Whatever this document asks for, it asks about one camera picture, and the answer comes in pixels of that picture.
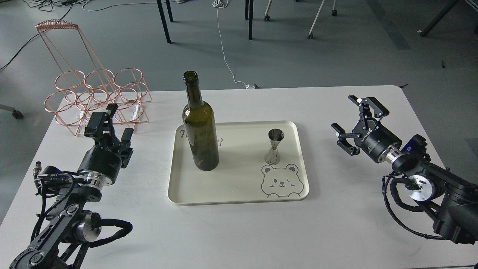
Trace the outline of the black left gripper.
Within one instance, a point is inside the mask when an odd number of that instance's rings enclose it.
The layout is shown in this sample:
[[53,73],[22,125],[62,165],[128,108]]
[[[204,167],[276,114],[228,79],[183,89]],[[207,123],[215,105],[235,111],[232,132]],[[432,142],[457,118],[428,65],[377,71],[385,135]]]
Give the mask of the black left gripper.
[[[93,112],[85,127],[85,137],[106,139],[115,136],[112,119],[117,108],[117,104],[109,104],[104,112]],[[133,148],[130,146],[133,133],[133,128],[125,128],[121,141],[113,149],[108,149],[106,145],[94,145],[85,154],[78,174],[87,176],[88,173],[95,172],[100,175],[104,184],[114,184],[120,169],[127,167],[133,155]]]

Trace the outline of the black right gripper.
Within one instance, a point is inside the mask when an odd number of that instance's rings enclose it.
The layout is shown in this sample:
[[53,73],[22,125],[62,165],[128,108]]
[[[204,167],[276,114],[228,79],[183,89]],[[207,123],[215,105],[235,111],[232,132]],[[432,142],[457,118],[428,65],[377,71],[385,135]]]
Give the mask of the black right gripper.
[[[362,149],[374,162],[384,162],[385,151],[402,145],[402,141],[379,122],[389,115],[389,110],[375,97],[358,98],[349,95],[348,99],[359,106],[360,119],[355,126],[355,133],[345,133],[339,124],[331,124],[338,137],[337,145],[349,155],[358,155]],[[355,139],[358,148],[348,143],[347,139]]]

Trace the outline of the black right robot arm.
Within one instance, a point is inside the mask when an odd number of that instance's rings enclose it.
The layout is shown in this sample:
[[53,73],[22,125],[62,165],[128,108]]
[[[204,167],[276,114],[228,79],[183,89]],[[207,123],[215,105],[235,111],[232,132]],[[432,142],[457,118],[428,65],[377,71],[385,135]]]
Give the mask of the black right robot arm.
[[[478,238],[477,185],[431,162],[427,142],[419,134],[406,145],[381,119],[389,111],[374,97],[348,97],[359,109],[359,120],[350,133],[332,124],[337,145],[349,155],[366,153],[375,163],[388,162],[392,172],[382,178],[384,203],[394,221],[407,231],[426,239],[474,244]],[[433,221],[435,235],[419,233],[401,222],[391,209],[387,194],[397,206],[410,212],[424,212]]]

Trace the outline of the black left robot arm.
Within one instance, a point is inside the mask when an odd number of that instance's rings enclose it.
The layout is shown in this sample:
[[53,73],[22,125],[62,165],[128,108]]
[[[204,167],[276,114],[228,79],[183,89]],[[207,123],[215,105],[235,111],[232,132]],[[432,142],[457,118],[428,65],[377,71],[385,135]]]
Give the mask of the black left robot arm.
[[103,219],[84,209],[98,202],[102,187],[115,183],[120,169],[127,167],[133,154],[133,129],[126,128],[121,139],[115,136],[113,118],[118,105],[91,114],[84,135],[94,140],[77,172],[53,166],[34,167],[34,183],[41,196],[41,213],[31,235],[31,243],[10,264],[10,269],[78,269],[89,248],[99,247],[126,236],[130,222]]

